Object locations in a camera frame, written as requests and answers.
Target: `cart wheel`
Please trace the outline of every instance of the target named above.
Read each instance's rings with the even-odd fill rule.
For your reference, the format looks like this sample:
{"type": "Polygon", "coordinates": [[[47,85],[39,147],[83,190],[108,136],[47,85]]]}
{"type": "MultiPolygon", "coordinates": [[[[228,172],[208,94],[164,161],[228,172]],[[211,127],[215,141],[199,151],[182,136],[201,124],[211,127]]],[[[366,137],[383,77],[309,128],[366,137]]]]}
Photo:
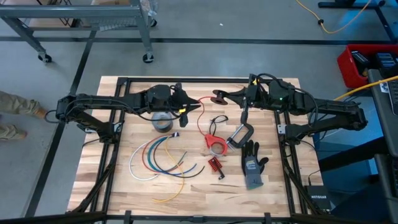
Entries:
{"type": "Polygon", "coordinates": [[[151,26],[151,27],[155,27],[156,25],[157,25],[156,19],[152,19],[152,20],[150,21],[150,26],[151,26]]]}
{"type": "Polygon", "coordinates": [[[41,60],[42,62],[44,62],[44,63],[50,63],[50,62],[52,62],[52,57],[51,56],[49,56],[49,55],[45,55],[44,56],[44,59],[42,58],[42,56],[37,56],[37,58],[39,59],[39,60],[41,60]]]}
{"type": "Polygon", "coordinates": [[[154,61],[154,56],[151,55],[150,59],[148,59],[148,55],[144,54],[144,56],[142,56],[142,61],[144,61],[145,63],[152,63],[154,61]]]}

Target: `duct tape roll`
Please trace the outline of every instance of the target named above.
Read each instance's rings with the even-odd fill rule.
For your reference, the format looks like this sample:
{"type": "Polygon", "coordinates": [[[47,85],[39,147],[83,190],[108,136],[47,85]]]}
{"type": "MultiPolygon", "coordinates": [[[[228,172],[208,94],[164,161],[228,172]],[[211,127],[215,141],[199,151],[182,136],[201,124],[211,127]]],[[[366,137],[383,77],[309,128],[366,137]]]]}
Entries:
{"type": "MultiPolygon", "coordinates": [[[[152,119],[172,119],[172,115],[165,112],[155,112],[152,119]]],[[[173,121],[152,121],[152,125],[156,131],[166,133],[173,128],[173,121]]]]}

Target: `work glove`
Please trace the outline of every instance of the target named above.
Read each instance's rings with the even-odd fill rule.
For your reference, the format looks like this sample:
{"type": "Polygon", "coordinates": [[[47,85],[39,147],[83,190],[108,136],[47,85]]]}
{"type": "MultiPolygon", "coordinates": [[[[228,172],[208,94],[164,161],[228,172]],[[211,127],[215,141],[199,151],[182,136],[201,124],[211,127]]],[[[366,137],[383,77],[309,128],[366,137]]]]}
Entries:
{"type": "Polygon", "coordinates": [[[246,187],[249,190],[264,185],[261,180],[261,173],[264,171],[265,164],[269,159],[268,157],[264,157],[260,162],[258,161],[259,148],[260,144],[258,142],[254,144],[252,140],[248,141],[242,147],[242,170],[245,176],[246,187]]]}

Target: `yellow cable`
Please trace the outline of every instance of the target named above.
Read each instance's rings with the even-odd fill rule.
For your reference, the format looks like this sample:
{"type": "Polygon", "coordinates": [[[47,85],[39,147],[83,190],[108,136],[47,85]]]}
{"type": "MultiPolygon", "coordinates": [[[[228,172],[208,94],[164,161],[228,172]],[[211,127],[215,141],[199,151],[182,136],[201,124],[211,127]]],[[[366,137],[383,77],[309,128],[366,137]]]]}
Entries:
{"type": "MultiPolygon", "coordinates": [[[[304,9],[306,9],[308,12],[311,12],[311,13],[318,19],[318,21],[321,20],[321,19],[319,18],[319,16],[318,16],[315,12],[313,12],[311,9],[305,7],[299,0],[296,0],[296,1],[297,1],[297,3],[299,3],[299,4],[301,5],[301,7],[303,7],[304,9]]],[[[340,32],[340,31],[342,31],[343,29],[345,29],[346,27],[348,27],[352,22],[354,22],[354,21],[362,14],[362,12],[369,6],[369,4],[370,4],[371,2],[372,2],[372,0],[369,0],[368,3],[366,3],[366,5],[362,8],[362,10],[360,10],[360,12],[359,12],[352,20],[350,20],[346,25],[344,25],[342,28],[340,28],[340,29],[338,29],[338,30],[335,30],[335,31],[328,31],[328,30],[325,28],[325,26],[323,25],[323,22],[322,22],[322,23],[321,23],[322,29],[323,29],[326,33],[328,33],[328,34],[335,34],[335,33],[338,33],[338,32],[340,32]]]]}
{"type": "Polygon", "coordinates": [[[185,178],[184,178],[184,171],[181,169],[181,167],[180,167],[180,165],[178,164],[178,162],[172,157],[172,155],[170,155],[169,151],[167,150],[167,143],[168,143],[170,137],[171,137],[171,136],[167,137],[166,143],[165,143],[165,148],[164,148],[164,149],[165,149],[167,155],[170,157],[170,159],[173,160],[173,162],[175,163],[175,165],[180,169],[181,176],[183,177],[183,178],[182,178],[182,184],[181,184],[180,190],[178,190],[178,192],[177,192],[173,197],[170,197],[170,198],[165,199],[165,200],[152,199],[152,200],[155,201],[155,202],[168,202],[169,200],[172,200],[173,198],[177,197],[177,196],[181,193],[182,189],[184,188],[184,182],[185,182],[185,181],[184,181],[184,179],[185,179],[185,178]]]}
{"type": "Polygon", "coordinates": [[[356,88],[355,90],[349,91],[348,93],[345,93],[345,94],[343,94],[343,95],[337,97],[335,100],[341,100],[341,99],[343,99],[344,97],[346,97],[346,96],[348,96],[348,95],[351,95],[351,94],[353,94],[353,93],[356,93],[356,92],[359,91],[359,90],[363,90],[363,89],[365,89],[365,88],[369,88],[369,87],[372,87],[372,86],[374,86],[374,85],[378,85],[378,84],[380,84],[380,83],[389,82],[389,81],[393,81],[393,80],[398,80],[398,76],[394,76],[394,77],[391,77],[391,78],[387,78],[387,79],[384,79],[384,80],[380,80],[380,81],[377,81],[377,82],[374,82],[374,83],[367,84],[367,85],[365,85],[365,86],[361,86],[361,87],[359,87],[359,88],[356,88]]]}

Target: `wooden table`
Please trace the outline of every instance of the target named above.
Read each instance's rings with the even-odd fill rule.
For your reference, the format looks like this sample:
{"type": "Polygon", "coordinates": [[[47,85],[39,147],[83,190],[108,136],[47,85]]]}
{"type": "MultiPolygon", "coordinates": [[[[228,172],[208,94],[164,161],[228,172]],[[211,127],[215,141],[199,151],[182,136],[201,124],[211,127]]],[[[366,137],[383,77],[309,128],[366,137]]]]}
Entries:
{"type": "MultiPolygon", "coordinates": [[[[113,96],[118,77],[102,77],[99,84],[98,95],[113,96]]],[[[296,78],[286,78],[299,87],[296,78]]],[[[145,90],[158,83],[132,83],[130,92],[145,90]]],[[[237,91],[246,84],[220,84],[220,83],[182,83],[183,89],[189,97],[198,99],[202,96],[212,96],[214,89],[224,91],[237,91]]],[[[222,138],[229,137],[240,125],[241,109],[230,103],[226,106],[216,105],[209,99],[203,100],[205,114],[200,119],[202,130],[208,131],[210,119],[220,114],[228,116],[229,120],[217,125],[216,135],[222,138]]],[[[280,149],[275,130],[274,112],[251,109],[248,123],[254,126],[252,136],[260,144],[259,157],[268,157],[265,171],[262,173],[264,185],[254,190],[246,190],[244,176],[241,169],[241,152],[228,151],[228,155],[220,158],[223,172],[226,177],[218,180],[219,173],[213,172],[208,165],[212,158],[206,148],[203,136],[198,132],[197,118],[201,108],[189,113],[187,127],[181,128],[178,120],[174,123],[171,133],[178,131],[180,137],[170,139],[169,151],[174,158],[179,159],[187,151],[183,169],[187,170],[195,163],[197,167],[189,174],[195,174],[203,166],[205,170],[198,176],[185,179],[182,193],[175,199],[159,203],[152,199],[165,199],[172,196],[179,188],[182,180],[169,175],[160,175],[150,181],[139,181],[129,173],[128,162],[131,154],[145,142],[162,134],[156,132],[151,122],[138,118],[136,115],[127,114],[122,131],[121,145],[114,176],[112,193],[108,214],[123,215],[125,210],[131,210],[132,215],[203,215],[227,217],[263,217],[264,212],[271,213],[272,217],[289,217],[285,183],[280,159],[280,149]]],[[[94,110],[93,116],[107,121],[110,111],[94,110]]],[[[292,123],[305,124],[306,116],[290,116],[292,123]]],[[[96,134],[88,134],[86,141],[96,139],[96,134]]],[[[98,164],[102,152],[102,144],[95,142],[83,148],[80,163],[76,173],[68,209],[75,208],[87,195],[95,184],[98,164]]],[[[164,143],[157,150],[157,161],[161,167],[172,167],[174,164],[167,157],[164,143]]],[[[141,178],[152,177],[153,173],[147,170],[141,162],[141,152],[132,161],[132,170],[141,178]]],[[[297,146],[298,163],[303,184],[307,183],[308,175],[319,169],[317,155],[314,149],[307,144],[297,146]]],[[[320,173],[311,176],[313,185],[322,185],[320,173]]],[[[300,211],[297,191],[293,186],[296,212],[300,211]]],[[[99,195],[98,208],[103,202],[104,187],[99,195]]]]}

